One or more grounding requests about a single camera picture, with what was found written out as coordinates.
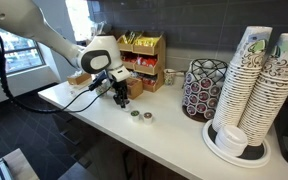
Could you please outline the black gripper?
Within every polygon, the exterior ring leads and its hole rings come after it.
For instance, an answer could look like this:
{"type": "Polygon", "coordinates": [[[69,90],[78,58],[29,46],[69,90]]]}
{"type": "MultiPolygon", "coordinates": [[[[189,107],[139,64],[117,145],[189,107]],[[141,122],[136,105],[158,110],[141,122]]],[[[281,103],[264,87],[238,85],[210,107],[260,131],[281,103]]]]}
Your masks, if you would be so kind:
{"type": "Polygon", "coordinates": [[[127,99],[127,82],[122,80],[120,82],[113,83],[113,89],[115,90],[115,94],[113,99],[117,105],[120,105],[121,100],[121,108],[126,108],[128,104],[127,99]]]}

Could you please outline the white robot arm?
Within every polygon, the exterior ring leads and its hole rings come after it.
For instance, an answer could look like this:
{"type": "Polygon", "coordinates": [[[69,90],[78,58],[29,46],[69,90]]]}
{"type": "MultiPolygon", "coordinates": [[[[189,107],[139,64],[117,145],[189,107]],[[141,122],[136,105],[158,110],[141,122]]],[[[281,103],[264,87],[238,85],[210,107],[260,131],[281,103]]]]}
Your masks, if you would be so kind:
{"type": "Polygon", "coordinates": [[[44,44],[85,73],[103,72],[115,89],[115,102],[121,108],[126,107],[126,79],[130,72],[122,63],[114,36],[96,35],[86,47],[74,44],[47,23],[42,10],[32,0],[0,0],[0,28],[44,44]]]}

